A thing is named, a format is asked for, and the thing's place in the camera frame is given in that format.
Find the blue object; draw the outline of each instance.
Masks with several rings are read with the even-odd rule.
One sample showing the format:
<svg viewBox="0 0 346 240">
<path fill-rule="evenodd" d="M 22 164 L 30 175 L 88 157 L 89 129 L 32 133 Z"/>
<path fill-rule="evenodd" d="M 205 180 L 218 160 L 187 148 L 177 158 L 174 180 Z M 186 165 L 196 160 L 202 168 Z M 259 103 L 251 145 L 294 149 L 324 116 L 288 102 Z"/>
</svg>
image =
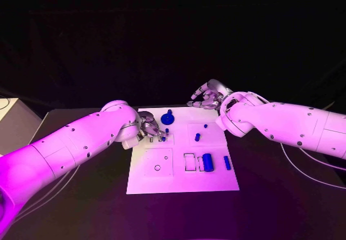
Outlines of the blue object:
<svg viewBox="0 0 346 240">
<path fill-rule="evenodd" d="M 231 170 L 229 157 L 225 156 L 223 159 L 225 159 L 225 168 L 226 170 Z"/>
<path fill-rule="evenodd" d="M 174 116 L 172 114 L 172 110 L 167 110 L 167 113 L 164 113 L 160 117 L 160 121 L 164 125 L 170 125 L 174 122 Z"/>
<path fill-rule="evenodd" d="M 213 160 L 210 153 L 203 154 L 203 170 L 212 172 L 215 170 Z"/>
<path fill-rule="evenodd" d="M 195 141 L 197 142 L 200 140 L 200 134 L 196 133 Z"/>
</svg>

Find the dark table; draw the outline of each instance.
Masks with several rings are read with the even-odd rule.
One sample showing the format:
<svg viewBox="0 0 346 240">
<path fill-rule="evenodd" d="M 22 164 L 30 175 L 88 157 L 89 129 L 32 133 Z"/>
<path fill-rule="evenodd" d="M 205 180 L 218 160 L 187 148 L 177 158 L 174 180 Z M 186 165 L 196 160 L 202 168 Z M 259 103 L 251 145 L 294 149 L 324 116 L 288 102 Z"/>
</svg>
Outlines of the dark table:
<svg viewBox="0 0 346 240">
<path fill-rule="evenodd" d="M 98 110 L 50 111 L 33 142 Z M 127 195 L 131 150 L 114 143 L 81 165 L 59 195 L 14 223 L 3 239 L 345 240 L 346 190 L 303 176 L 280 144 L 255 129 L 242 138 L 225 135 L 239 191 Z M 297 148 L 285 149 L 307 174 L 343 185 L 333 169 Z"/>
</svg>

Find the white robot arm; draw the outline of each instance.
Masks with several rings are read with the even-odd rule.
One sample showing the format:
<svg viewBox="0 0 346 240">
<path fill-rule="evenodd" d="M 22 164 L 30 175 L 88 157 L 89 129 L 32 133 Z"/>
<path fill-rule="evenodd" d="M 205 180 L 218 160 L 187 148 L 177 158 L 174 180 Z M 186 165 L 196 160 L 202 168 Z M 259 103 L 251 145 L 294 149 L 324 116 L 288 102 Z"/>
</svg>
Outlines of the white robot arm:
<svg viewBox="0 0 346 240">
<path fill-rule="evenodd" d="M 346 159 L 346 115 L 268 102 L 252 92 L 232 92 L 212 79 L 192 95 L 190 107 L 219 110 L 216 124 L 242 137 L 252 128 L 272 141 Z"/>
<path fill-rule="evenodd" d="M 39 141 L 0 158 L 0 239 L 35 193 L 69 170 L 92 158 L 112 142 L 124 149 L 154 135 L 159 129 L 150 112 L 135 112 L 125 101 L 65 125 Z"/>
</svg>

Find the black curtain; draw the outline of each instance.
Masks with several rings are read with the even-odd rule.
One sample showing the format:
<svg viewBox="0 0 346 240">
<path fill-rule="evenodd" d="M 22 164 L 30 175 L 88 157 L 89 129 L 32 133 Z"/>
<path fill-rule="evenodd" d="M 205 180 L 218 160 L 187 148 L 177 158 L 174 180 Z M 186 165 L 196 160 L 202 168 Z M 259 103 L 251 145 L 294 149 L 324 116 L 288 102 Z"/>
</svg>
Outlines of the black curtain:
<svg viewBox="0 0 346 240">
<path fill-rule="evenodd" d="M 42 115 L 185 104 L 221 80 L 234 91 L 345 112 L 346 11 L 330 5 L 112 6 L 13 3 L 1 12 L 0 94 Z"/>
</svg>

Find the white board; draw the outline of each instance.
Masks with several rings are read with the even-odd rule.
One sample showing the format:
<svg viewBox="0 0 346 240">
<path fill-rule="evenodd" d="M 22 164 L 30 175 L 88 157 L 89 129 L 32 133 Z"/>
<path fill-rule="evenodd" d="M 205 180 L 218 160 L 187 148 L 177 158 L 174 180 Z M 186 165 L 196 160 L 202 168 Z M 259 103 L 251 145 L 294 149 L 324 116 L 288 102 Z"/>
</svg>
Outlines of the white board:
<svg viewBox="0 0 346 240">
<path fill-rule="evenodd" d="M 160 119 L 169 109 L 174 122 L 164 125 Z M 160 129 L 167 128 L 170 135 L 161 142 L 157 137 L 153 142 L 146 137 L 133 148 L 127 194 L 238 191 L 225 133 L 215 123 L 218 112 L 193 107 L 140 108 L 138 111 L 153 113 Z M 205 171 L 203 154 L 212 156 L 212 172 Z"/>
</svg>

